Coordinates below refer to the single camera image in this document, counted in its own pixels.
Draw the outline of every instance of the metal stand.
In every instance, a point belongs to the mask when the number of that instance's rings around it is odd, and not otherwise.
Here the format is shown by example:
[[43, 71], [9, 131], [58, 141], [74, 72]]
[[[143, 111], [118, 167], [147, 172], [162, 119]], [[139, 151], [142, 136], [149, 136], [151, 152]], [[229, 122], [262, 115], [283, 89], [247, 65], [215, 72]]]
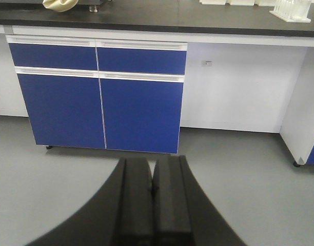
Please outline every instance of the metal stand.
[[98, 13], [100, 11], [99, 5], [90, 5], [90, 12]]

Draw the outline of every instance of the lab bench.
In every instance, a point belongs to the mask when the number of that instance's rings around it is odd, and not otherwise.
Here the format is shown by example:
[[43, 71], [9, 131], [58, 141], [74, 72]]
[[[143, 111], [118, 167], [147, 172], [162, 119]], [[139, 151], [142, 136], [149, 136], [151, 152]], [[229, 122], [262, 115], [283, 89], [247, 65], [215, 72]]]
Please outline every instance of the lab bench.
[[314, 164], [314, 5], [311, 24], [198, 1], [27, 8], [0, 5], [0, 25], [37, 144], [176, 153], [180, 126], [275, 132]]

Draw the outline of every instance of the gray floor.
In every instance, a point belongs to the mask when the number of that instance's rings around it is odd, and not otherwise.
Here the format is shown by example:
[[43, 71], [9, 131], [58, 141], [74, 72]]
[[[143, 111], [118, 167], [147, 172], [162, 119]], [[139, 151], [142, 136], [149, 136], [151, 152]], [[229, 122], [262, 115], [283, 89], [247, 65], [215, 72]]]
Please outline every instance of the gray floor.
[[[294, 168], [278, 134], [181, 129], [180, 154], [249, 246], [314, 245], [314, 166]], [[24, 245], [78, 210], [121, 156], [36, 146], [26, 118], [0, 116], [0, 246]]]

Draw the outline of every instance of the caster wheel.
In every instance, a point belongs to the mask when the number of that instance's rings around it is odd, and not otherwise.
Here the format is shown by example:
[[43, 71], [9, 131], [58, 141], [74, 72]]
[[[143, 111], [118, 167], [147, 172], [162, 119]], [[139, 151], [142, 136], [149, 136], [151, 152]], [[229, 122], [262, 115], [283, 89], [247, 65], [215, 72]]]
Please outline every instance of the caster wheel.
[[294, 161], [292, 164], [293, 164], [293, 166], [296, 167], [296, 168], [300, 168], [300, 167], [301, 167], [301, 165], [298, 165], [296, 161]]

